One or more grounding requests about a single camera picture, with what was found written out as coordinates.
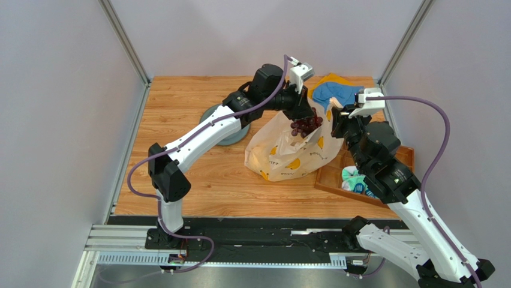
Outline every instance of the wooden box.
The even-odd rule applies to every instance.
[[[403,164],[408,166],[412,172],[414,172],[414,152],[413,148],[401,146],[396,153],[396,158]],[[360,200],[373,205],[388,208],[386,204],[383,204],[379,199],[375,199],[363,194],[357,194],[352,191],[346,191],[341,188],[342,184],[342,169],[347,166],[354,166],[355,163],[351,158],[350,151],[348,151],[345,144],[342,145],[341,150],[337,157],[335,157],[330,163],[319,168],[316,177],[314,188],[327,191],[340,196],[348,197],[354,200]]]

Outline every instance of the blue towel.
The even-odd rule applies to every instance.
[[[330,98],[335,97],[343,106],[355,103],[355,93],[358,93],[363,86],[348,86],[336,82],[325,82],[316,87],[312,93],[314,102],[324,107],[324,112],[330,104]]]

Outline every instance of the folded cloth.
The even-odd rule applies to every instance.
[[[352,191],[357,194],[363,194],[372,198],[377,198],[367,187],[363,181],[365,175],[360,174],[356,166],[347,166],[342,170],[342,184],[341,188],[346,191]]]
[[[312,93],[314,102],[324,107],[324,112],[330,104],[330,98],[336,98],[343,106],[355,103],[355,93],[358,93],[363,86],[349,86],[337,82],[325,82],[315,88]]]

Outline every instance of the translucent plastic bag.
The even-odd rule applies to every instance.
[[[327,109],[309,100],[321,127],[306,138],[292,136],[292,121],[282,113],[275,115],[259,130],[245,149],[245,166],[268,181],[303,177],[332,161],[339,153],[342,139],[333,138],[331,105]]]

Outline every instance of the wooden tabletop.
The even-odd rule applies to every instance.
[[[355,85],[374,87],[370,77],[345,77]],[[233,77],[156,77],[152,83],[128,170],[148,156],[155,142],[161,146],[194,128],[203,112],[221,103],[229,93],[252,79]],[[321,77],[306,82],[312,88]],[[244,166],[245,147],[254,134],[275,116],[267,111],[252,123],[248,135],[231,146],[215,146],[185,174],[192,184],[184,198],[183,214],[190,216],[302,217],[302,218],[396,218],[386,208],[369,205],[314,188],[316,173],[306,177],[268,182]],[[133,186],[154,193],[147,165],[133,175]],[[122,186],[116,214],[155,215],[157,203]]]

